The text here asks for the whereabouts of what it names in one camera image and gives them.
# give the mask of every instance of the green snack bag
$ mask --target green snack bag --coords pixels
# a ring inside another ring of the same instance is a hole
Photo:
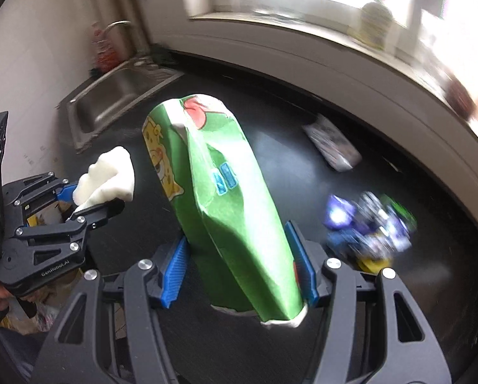
[[[210,297],[267,325],[306,314],[294,258],[258,163],[237,120],[207,95],[156,106],[143,137]]]

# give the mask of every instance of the stainless steel sink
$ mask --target stainless steel sink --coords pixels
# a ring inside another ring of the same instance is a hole
[[[69,102],[68,121],[76,150],[89,146],[91,139],[119,116],[183,75],[176,70],[138,63],[141,62],[122,63]]]

